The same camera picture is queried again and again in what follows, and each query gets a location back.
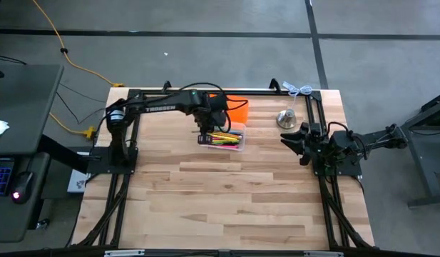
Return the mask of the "orange plastic box lid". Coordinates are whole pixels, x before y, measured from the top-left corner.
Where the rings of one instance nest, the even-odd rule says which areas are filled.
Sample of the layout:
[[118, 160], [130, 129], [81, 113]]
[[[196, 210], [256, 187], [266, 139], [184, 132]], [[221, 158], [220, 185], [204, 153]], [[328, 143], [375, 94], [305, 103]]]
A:
[[248, 99], [243, 96], [228, 95], [227, 107], [229, 117], [232, 122], [246, 124], [249, 114]]

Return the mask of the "silver frame bracket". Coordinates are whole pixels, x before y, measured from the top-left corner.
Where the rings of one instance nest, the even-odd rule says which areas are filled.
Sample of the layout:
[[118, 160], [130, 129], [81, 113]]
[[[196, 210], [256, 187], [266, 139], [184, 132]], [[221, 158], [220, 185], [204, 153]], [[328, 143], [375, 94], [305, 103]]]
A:
[[144, 249], [126, 249], [105, 251], [103, 257], [141, 257], [145, 255]]
[[305, 251], [304, 257], [344, 257], [342, 252], [335, 251]]

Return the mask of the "clear plastic supply box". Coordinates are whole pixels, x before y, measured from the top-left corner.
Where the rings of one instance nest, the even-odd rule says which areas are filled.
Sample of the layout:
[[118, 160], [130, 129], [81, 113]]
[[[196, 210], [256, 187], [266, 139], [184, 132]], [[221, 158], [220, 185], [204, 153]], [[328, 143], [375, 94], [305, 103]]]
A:
[[[238, 144], [238, 149], [231, 149], [231, 148], [218, 148], [218, 149], [225, 149], [225, 150], [231, 150], [231, 151], [242, 151], [245, 147], [245, 132], [246, 132], [246, 126], [242, 123], [226, 123], [222, 128], [218, 127], [213, 132], [208, 133], [211, 135], [211, 133], [231, 133], [236, 135], [241, 135], [242, 139], [240, 139], [240, 143]], [[213, 143], [210, 145], [200, 145], [208, 148], [216, 148], [212, 147]]]

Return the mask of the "black computer mouse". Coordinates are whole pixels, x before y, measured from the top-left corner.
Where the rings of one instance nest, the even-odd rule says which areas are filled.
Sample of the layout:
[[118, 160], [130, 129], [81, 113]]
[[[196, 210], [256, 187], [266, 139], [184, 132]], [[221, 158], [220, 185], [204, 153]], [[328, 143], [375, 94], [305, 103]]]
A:
[[25, 171], [17, 175], [14, 186], [11, 190], [11, 200], [16, 204], [26, 203], [32, 192], [32, 181], [34, 174], [30, 171]]

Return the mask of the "black metal stand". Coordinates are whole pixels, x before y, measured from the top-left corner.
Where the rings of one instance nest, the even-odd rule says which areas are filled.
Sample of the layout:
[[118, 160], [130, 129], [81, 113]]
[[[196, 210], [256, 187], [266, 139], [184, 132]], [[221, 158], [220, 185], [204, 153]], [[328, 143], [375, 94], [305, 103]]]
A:
[[400, 127], [419, 172], [425, 196], [408, 202], [409, 208], [440, 204], [440, 95], [425, 103]]

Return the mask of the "white printed box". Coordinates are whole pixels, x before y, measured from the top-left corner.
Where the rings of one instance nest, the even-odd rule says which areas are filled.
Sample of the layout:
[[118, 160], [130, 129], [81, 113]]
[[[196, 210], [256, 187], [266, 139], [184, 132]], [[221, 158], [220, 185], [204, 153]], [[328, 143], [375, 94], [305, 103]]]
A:
[[77, 170], [72, 170], [71, 177], [68, 182], [68, 193], [84, 193], [86, 182], [91, 177], [89, 173], [81, 173]]

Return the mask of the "backlit keyboard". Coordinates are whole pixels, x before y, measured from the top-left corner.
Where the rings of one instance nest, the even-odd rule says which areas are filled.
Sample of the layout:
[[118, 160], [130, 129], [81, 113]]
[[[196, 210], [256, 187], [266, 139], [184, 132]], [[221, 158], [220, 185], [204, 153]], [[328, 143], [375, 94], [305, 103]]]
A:
[[9, 191], [14, 164], [13, 158], [0, 158], [0, 196], [5, 196]]

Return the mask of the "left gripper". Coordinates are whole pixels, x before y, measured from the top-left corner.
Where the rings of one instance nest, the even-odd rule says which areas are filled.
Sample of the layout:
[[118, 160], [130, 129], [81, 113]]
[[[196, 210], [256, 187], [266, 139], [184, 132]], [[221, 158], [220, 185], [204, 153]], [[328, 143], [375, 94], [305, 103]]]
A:
[[207, 107], [196, 107], [193, 109], [195, 123], [200, 129], [198, 135], [199, 145], [210, 145], [213, 137], [208, 133], [213, 132], [216, 128], [222, 128], [227, 121], [225, 109], [212, 110]]

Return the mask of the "black office desk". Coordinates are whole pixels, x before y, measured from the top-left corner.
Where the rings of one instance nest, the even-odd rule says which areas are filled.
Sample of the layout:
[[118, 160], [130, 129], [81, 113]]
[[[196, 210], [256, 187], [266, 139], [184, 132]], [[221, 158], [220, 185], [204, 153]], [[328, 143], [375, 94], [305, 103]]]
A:
[[[9, 191], [0, 196], [0, 243], [22, 241], [35, 229], [44, 200], [41, 197], [51, 162], [57, 160], [80, 172], [87, 160], [44, 135], [49, 112], [63, 74], [60, 65], [3, 65], [0, 79], [0, 120], [9, 125], [0, 136], [0, 158], [13, 158]], [[16, 204], [11, 190], [18, 174], [34, 174], [29, 200]]]

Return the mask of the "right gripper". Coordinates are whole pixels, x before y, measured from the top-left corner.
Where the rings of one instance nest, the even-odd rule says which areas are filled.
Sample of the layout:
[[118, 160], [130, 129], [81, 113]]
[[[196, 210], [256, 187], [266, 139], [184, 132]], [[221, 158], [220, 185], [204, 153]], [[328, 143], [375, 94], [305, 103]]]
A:
[[302, 122], [296, 132], [281, 133], [282, 143], [297, 155], [301, 155], [300, 165], [308, 166], [321, 152], [321, 144], [318, 138], [312, 138], [309, 133], [309, 124]]

